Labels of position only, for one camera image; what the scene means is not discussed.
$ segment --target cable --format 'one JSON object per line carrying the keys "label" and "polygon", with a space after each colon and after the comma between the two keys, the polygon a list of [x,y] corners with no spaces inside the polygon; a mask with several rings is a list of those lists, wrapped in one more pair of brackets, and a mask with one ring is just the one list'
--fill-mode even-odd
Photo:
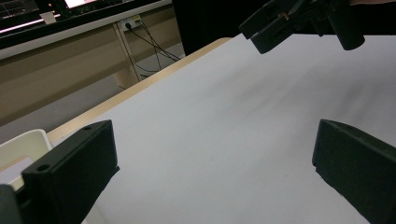
{"label": "cable", "polygon": [[[125,41],[126,41],[125,38],[123,38],[122,36],[121,36],[121,40],[122,40],[122,43],[123,43],[124,46],[127,46],[127,45],[128,45],[128,44],[125,42]],[[131,65],[134,67],[135,64],[134,64],[134,62],[132,61],[131,55],[129,55],[129,54],[128,54],[128,59],[129,59],[129,61],[131,62]]]}
{"label": "cable", "polygon": [[161,70],[160,58],[158,58],[157,48],[155,48],[155,46],[154,46],[155,40],[152,38],[152,36],[151,36],[149,33],[148,33],[148,35],[149,35],[149,37],[150,37],[150,39],[151,39],[151,45],[152,45],[152,47],[154,47],[155,56],[157,57],[158,66],[160,67],[160,70]]}
{"label": "cable", "polygon": [[[131,27],[131,24],[130,24],[129,22],[125,23],[125,27],[128,28],[128,30],[131,31],[134,35],[136,35],[136,36],[139,37],[140,39],[146,41],[146,42],[147,42],[148,44],[150,44],[152,47],[157,48],[157,49],[160,49],[160,48],[158,48],[157,46],[151,44],[147,39],[145,39],[145,38],[143,38],[142,36],[140,36],[140,35],[138,35],[137,33],[135,33],[134,30],[133,30],[132,28],[130,28],[130,27]],[[168,58],[167,55],[164,55],[164,54],[162,54],[161,52],[159,52],[159,53],[160,53],[162,56]]]}
{"label": "cable", "polygon": [[156,45],[153,45],[153,44],[151,44],[147,39],[145,39],[145,38],[142,37],[141,35],[138,35],[137,33],[135,33],[134,30],[132,29],[131,24],[130,24],[129,22],[125,23],[125,27],[126,27],[129,31],[131,31],[134,35],[136,35],[136,36],[139,37],[140,39],[144,40],[145,42],[147,42],[147,43],[150,44],[151,46],[153,46],[153,47],[155,47],[155,48],[160,49],[161,51],[163,51],[163,53],[165,53],[166,55],[164,55],[163,53],[159,52],[163,57],[169,58],[169,59],[173,60],[174,62],[180,60],[180,58],[178,58],[176,55],[174,55],[174,54],[172,54],[172,53],[170,53],[170,52],[168,52],[168,51],[162,49],[160,46],[158,46],[158,43],[155,41],[155,39],[153,39],[153,41],[156,43]]}
{"label": "cable", "polygon": [[170,52],[168,52],[168,51],[166,51],[166,50],[164,50],[163,48],[160,47],[160,45],[157,43],[157,41],[155,41],[155,39],[152,38],[151,33],[149,32],[149,28],[146,26],[145,23],[143,23],[142,21],[137,21],[137,22],[139,22],[139,23],[142,25],[143,29],[146,31],[146,33],[148,33],[149,37],[154,41],[154,43],[157,45],[157,47],[158,47],[159,49],[161,49],[161,50],[162,50],[166,55],[168,55],[169,57],[170,57],[170,55],[172,55],[172,56],[175,57],[177,60],[180,60],[180,58],[177,57],[176,55],[174,55],[174,54],[172,54],[172,53],[170,53]]}
{"label": "cable", "polygon": [[150,70],[144,69],[144,68],[142,68],[141,66],[139,66],[138,64],[135,64],[135,65],[136,65],[136,67],[142,69],[142,70],[145,71],[145,72],[152,72],[152,73],[157,73],[157,72],[159,72],[159,71],[150,71]]}
{"label": "cable", "polygon": [[[134,33],[135,35],[137,35],[137,34],[132,30],[131,23],[126,22],[126,23],[125,23],[125,27],[126,27],[128,30],[130,30],[132,33]],[[159,72],[159,71],[150,71],[150,70],[147,70],[147,69],[145,69],[145,68],[139,66],[139,65],[136,64],[136,63],[133,63],[133,65],[135,65],[136,67],[142,69],[142,70],[145,71],[145,72],[152,72],[152,73],[157,73],[157,72]]]}

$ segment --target power outlet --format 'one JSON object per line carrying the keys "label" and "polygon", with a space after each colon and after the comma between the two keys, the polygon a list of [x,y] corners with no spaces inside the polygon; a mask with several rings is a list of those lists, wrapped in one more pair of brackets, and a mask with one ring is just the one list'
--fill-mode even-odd
{"label": "power outlet", "polygon": [[131,24],[132,29],[134,29],[135,27],[140,26],[140,22],[139,21],[141,21],[139,15],[134,15],[132,17],[128,17],[126,19],[123,19],[122,21],[120,21],[120,25],[121,25],[122,31],[123,32],[128,31],[128,28],[126,28],[126,26],[125,26],[126,23]]}

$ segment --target floor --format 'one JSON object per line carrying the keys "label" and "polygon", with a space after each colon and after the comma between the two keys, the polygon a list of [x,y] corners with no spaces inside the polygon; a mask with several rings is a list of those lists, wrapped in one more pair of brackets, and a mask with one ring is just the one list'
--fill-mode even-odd
{"label": "floor", "polygon": [[[178,58],[185,56],[181,43],[165,51],[176,55]],[[144,79],[174,62],[174,60],[164,57],[161,54],[159,54],[158,59],[156,55],[152,55],[136,63],[135,70]],[[42,129],[45,132],[50,132],[122,91],[124,89],[117,85],[115,78],[108,76],[82,90],[67,95],[50,105],[44,106],[31,114],[0,127],[0,144],[21,133],[34,129]]]}

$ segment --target white surface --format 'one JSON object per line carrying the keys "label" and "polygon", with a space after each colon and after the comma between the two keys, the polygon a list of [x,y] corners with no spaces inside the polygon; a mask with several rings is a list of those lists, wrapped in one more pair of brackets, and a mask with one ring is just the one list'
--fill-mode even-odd
{"label": "white surface", "polygon": [[260,55],[239,35],[94,120],[113,120],[120,165],[96,204],[114,224],[368,223],[311,159],[320,119],[396,145],[395,58],[396,36]]}
{"label": "white surface", "polygon": [[10,164],[6,169],[0,171],[0,184],[9,184],[16,178],[19,178],[21,171],[32,163],[32,159],[25,157],[20,161]]}
{"label": "white surface", "polygon": [[64,30],[64,31],[61,31],[61,32],[58,32],[58,33],[55,33],[52,35],[46,35],[41,38],[34,39],[34,40],[31,40],[28,42],[24,42],[19,45],[15,45],[15,46],[12,46],[12,47],[9,47],[6,49],[0,49],[0,60],[20,54],[20,53],[23,53],[23,52],[31,50],[31,49],[37,49],[39,47],[43,47],[45,45],[54,43],[59,40],[66,39],[67,37],[70,37],[73,35],[79,35],[79,34],[87,32],[87,31],[96,29],[98,27],[110,24],[112,22],[120,21],[127,17],[131,17],[133,15],[136,15],[136,14],[139,14],[142,12],[146,12],[146,11],[152,10],[157,7],[163,7],[163,6],[169,5],[171,3],[172,3],[172,0],[161,0],[161,1],[158,1],[158,2],[155,2],[152,4],[148,4],[148,5],[145,5],[142,7],[137,7],[137,8],[122,12],[122,13],[114,15],[114,16],[106,17],[106,18],[103,18],[98,21],[89,22],[89,23],[80,25],[78,27]]}

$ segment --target wall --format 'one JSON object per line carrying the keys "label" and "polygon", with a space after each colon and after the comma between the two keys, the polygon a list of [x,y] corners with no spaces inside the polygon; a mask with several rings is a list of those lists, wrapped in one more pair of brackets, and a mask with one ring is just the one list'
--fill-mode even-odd
{"label": "wall", "polygon": [[[171,5],[141,16],[164,48],[180,42]],[[114,27],[109,24],[0,61],[0,126],[110,75],[135,84],[138,78],[119,41],[122,34]],[[132,61],[152,54],[151,46],[126,35]]]}

